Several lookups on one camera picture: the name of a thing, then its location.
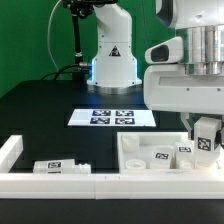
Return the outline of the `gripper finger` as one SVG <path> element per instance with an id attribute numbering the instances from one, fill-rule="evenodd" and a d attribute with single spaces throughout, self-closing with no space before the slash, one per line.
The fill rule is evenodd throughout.
<path id="1" fill-rule="evenodd" d="M 190 114 L 187 112 L 181 112 L 180 119 L 185 129 L 187 130 L 188 139 L 193 140 L 194 139 L 194 122 L 192 118 L 190 117 Z"/>
<path id="2" fill-rule="evenodd" d="M 216 133 L 215 142 L 224 147 L 224 128 Z"/>

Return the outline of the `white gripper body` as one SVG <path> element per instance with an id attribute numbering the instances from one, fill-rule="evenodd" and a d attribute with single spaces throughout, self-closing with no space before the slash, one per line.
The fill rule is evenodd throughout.
<path id="1" fill-rule="evenodd" d="M 154 111 L 224 115 L 224 66 L 219 75 L 187 75 L 182 57 L 180 37 L 146 50 L 145 105 Z"/>

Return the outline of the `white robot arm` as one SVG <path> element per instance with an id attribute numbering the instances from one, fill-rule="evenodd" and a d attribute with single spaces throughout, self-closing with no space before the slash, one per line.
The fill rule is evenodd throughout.
<path id="1" fill-rule="evenodd" d="M 88 85 L 113 92 L 143 84 L 149 109 L 179 112 L 197 144 L 224 145 L 224 0 L 155 0 L 156 17 L 175 36 L 146 50 L 142 80 L 129 13 L 103 1 L 94 11 L 98 52 Z"/>

